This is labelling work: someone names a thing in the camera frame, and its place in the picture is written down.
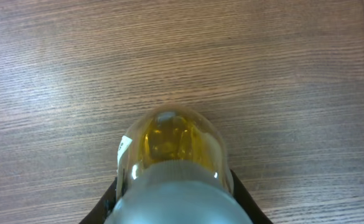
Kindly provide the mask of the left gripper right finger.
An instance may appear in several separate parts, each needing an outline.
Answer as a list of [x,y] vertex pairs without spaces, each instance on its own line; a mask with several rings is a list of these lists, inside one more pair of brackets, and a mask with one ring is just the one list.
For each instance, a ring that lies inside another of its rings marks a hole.
[[257,203],[254,201],[238,176],[232,170],[230,170],[230,172],[232,174],[234,183],[233,197],[238,202],[240,207],[245,211],[252,223],[273,224],[272,221],[258,207]]

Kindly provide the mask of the yellow liquid Vim bottle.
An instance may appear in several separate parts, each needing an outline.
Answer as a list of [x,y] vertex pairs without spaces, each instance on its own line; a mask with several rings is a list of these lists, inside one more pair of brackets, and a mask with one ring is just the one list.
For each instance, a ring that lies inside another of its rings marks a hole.
[[176,105],[137,120],[118,148],[116,203],[106,223],[250,223],[233,196],[224,143]]

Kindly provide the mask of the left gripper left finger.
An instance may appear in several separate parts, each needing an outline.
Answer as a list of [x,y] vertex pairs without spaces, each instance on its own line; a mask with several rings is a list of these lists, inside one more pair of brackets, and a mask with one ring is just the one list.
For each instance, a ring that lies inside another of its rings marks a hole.
[[109,213],[116,204],[116,185],[118,178],[106,190],[94,208],[79,224],[104,224]]

